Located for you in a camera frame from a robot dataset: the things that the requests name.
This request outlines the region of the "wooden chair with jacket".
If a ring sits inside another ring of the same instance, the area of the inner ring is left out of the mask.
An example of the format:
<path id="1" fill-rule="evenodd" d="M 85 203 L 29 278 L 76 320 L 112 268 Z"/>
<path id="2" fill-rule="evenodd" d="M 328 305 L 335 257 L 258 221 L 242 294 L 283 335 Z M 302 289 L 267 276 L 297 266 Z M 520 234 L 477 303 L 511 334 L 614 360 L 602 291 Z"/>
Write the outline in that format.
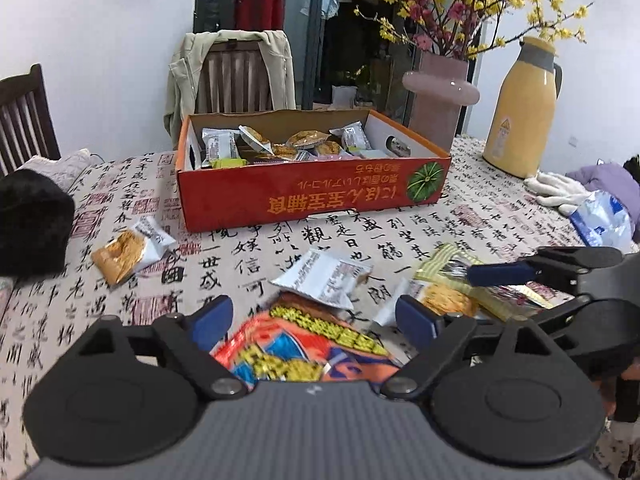
<path id="1" fill-rule="evenodd" d="M 272 110 L 268 73 L 257 41 L 214 44 L 204 58 L 195 111 L 241 114 Z"/>

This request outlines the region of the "orange noodle snack packet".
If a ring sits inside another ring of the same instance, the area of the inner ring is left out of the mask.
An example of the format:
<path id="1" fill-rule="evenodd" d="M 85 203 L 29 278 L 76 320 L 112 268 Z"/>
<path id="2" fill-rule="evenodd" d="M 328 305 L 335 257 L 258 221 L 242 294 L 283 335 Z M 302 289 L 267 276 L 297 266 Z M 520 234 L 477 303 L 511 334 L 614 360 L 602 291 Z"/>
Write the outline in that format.
<path id="1" fill-rule="evenodd" d="M 402 278 L 390 299 L 374 316 L 373 322 L 379 326 L 396 325 L 396 304 L 404 295 L 422 304 L 424 309 L 438 315 L 459 313 L 474 318 L 478 311 L 476 300 L 447 285 Z"/>

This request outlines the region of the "pink ceramic vase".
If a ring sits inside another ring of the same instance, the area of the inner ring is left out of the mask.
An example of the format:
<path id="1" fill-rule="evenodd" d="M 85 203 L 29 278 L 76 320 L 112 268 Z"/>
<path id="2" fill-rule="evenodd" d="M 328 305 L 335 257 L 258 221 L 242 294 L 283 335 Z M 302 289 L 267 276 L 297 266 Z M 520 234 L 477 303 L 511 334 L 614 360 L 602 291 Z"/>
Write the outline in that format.
<path id="1" fill-rule="evenodd" d="M 468 81 L 469 63 L 423 52 L 416 70 L 404 73 L 402 85 L 412 95 L 409 128 L 449 152 L 463 107 L 480 100 Z"/>

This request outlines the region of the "beige jacket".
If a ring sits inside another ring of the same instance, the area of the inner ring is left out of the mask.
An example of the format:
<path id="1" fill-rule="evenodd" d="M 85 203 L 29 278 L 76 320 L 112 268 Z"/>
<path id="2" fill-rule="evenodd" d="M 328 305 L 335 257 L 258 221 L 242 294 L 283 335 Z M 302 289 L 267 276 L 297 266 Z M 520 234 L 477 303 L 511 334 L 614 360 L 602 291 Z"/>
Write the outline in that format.
<path id="1" fill-rule="evenodd" d="M 189 115 L 295 107 L 293 55 L 282 30 L 189 32 L 168 65 L 163 124 L 174 145 Z"/>

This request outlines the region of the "calligraphy print tablecloth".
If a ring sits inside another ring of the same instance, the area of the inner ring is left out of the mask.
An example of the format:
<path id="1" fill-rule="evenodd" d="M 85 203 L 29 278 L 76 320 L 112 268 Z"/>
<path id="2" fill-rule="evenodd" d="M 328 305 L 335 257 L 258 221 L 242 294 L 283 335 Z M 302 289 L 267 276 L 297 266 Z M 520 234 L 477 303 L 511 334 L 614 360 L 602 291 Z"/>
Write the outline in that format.
<path id="1" fill-rule="evenodd" d="M 573 246 L 578 236 L 556 211 L 539 206 L 522 181 L 482 157 L 483 143 L 454 142 L 444 192 L 420 207 L 337 214 L 264 226 L 191 233 L 183 224 L 175 154 L 145 154 L 87 169 L 75 182 L 76 222 L 65 270 L 6 286 L 1 300 L 1 474 L 14 479 L 37 458 L 22 423 L 32 387 L 58 357 L 104 314 L 146 324 L 191 313 L 229 296 L 242 323 L 272 294 L 272 281 L 309 248 L 332 249 L 367 263 L 346 320 L 378 339 L 398 359 L 412 355 L 396 330 L 373 323 L 398 283 L 446 243 L 486 262 L 509 261 L 540 246 Z M 93 266 L 93 251 L 142 214 L 152 214 L 176 250 L 119 288 Z"/>

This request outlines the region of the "orange white snack packet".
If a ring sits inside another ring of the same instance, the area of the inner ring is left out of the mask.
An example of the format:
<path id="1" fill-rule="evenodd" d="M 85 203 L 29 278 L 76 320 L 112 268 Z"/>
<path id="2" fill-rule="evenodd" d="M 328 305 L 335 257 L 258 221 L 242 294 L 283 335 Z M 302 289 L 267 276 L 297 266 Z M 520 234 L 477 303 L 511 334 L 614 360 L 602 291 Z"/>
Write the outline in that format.
<path id="1" fill-rule="evenodd" d="M 176 240 L 154 217 L 144 216 L 93 252 L 91 259 L 107 286 L 116 287 L 131 275 L 160 262 L 175 244 Z"/>

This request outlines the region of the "dark wooden chair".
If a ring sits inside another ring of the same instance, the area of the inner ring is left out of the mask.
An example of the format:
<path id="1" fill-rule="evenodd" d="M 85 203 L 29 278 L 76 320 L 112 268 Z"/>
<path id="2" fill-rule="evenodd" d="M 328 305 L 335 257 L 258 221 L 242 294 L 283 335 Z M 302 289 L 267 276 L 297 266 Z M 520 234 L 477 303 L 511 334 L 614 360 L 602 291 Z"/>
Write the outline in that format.
<path id="1" fill-rule="evenodd" d="M 32 156 L 61 158 L 53 129 L 42 67 L 0 82 L 1 175 L 12 174 Z"/>

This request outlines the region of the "white work glove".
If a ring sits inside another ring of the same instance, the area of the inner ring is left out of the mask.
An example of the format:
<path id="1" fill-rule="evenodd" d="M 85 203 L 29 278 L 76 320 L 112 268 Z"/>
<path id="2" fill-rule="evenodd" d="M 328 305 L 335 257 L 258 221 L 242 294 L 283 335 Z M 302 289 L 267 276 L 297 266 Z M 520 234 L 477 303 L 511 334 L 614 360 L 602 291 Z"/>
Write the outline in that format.
<path id="1" fill-rule="evenodd" d="M 555 209 L 564 217 L 574 214 L 591 195 L 578 181 L 553 172 L 539 171 L 526 178 L 524 186 L 540 206 Z"/>

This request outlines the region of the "orange cardboard snack box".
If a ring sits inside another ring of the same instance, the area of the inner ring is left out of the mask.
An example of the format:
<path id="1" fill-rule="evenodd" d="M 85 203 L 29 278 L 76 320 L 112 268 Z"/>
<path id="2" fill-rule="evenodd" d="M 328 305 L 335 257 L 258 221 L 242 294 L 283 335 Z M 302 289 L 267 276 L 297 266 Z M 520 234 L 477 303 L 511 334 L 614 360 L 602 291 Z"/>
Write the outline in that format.
<path id="1" fill-rule="evenodd" d="M 353 122 L 362 123 L 374 157 L 258 164 L 255 151 L 239 140 L 245 166 L 202 166 L 206 128 L 249 126 L 282 143 L 299 131 L 327 132 Z M 175 168 L 186 228 L 205 232 L 324 212 L 432 204 L 442 194 L 450 162 L 442 148 L 375 110 L 272 110 L 184 118 Z"/>

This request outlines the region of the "yellow thermos jug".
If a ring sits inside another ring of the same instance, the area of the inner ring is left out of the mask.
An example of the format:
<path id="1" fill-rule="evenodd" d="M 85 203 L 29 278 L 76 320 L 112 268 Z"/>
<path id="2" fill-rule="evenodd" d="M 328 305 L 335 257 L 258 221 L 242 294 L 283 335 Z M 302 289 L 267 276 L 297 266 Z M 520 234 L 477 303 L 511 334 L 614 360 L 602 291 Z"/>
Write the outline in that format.
<path id="1" fill-rule="evenodd" d="M 537 173 L 551 130 L 563 72 L 548 41 L 526 36 L 500 88 L 486 140 L 486 162 L 513 177 Z"/>

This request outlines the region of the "white grey snack packet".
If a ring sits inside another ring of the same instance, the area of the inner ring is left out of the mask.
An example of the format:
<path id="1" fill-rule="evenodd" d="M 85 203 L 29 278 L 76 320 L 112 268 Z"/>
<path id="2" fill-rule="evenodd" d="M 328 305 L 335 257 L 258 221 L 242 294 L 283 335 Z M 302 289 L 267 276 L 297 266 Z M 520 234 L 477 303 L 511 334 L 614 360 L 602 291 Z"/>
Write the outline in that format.
<path id="1" fill-rule="evenodd" d="M 352 310 L 350 295 L 371 271 L 372 266 L 336 252 L 310 248 L 271 284 L 328 308 Z"/>

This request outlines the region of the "black cloth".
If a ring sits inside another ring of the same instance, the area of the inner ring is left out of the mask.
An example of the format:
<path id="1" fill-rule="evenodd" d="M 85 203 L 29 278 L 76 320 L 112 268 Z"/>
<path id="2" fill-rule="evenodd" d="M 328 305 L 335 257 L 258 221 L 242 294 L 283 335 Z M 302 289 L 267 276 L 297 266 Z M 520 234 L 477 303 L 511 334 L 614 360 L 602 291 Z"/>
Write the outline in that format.
<path id="1" fill-rule="evenodd" d="M 75 202 L 51 179 L 20 169 L 1 179 L 1 274 L 36 278 L 64 269 Z"/>

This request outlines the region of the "purple cloth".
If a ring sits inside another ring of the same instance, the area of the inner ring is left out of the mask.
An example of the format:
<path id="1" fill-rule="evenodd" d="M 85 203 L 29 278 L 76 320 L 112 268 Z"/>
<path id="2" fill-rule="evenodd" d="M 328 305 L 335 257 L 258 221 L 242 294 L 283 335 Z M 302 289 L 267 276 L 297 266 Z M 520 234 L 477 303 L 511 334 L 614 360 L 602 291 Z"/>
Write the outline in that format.
<path id="1" fill-rule="evenodd" d="M 617 162 L 585 166 L 568 172 L 567 177 L 576 180 L 588 191 L 605 191 L 613 195 L 629 214 L 634 227 L 632 239 L 639 243 L 639 157 L 628 159 L 623 166 Z"/>

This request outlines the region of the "yellow striped snack packet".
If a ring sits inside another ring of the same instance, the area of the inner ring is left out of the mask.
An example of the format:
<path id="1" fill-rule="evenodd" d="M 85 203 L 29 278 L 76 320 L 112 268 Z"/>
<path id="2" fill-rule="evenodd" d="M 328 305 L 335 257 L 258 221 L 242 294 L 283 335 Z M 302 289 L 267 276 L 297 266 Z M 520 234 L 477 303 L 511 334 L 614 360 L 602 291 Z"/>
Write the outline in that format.
<path id="1" fill-rule="evenodd" d="M 416 299 L 438 314 L 499 321 L 526 320 L 556 306 L 553 292 L 534 284 L 521 263 L 486 264 L 454 244 L 443 244 L 419 266 Z"/>

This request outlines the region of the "red orange snack bag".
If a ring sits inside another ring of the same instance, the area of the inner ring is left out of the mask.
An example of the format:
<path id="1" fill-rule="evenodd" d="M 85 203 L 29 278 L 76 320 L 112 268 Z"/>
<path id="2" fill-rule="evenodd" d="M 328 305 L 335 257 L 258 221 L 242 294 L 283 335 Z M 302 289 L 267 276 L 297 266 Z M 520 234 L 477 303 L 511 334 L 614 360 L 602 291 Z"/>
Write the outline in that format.
<path id="1" fill-rule="evenodd" d="M 254 388 L 258 382 L 370 382 L 399 370 L 383 345 L 318 304 L 284 292 L 210 355 Z"/>

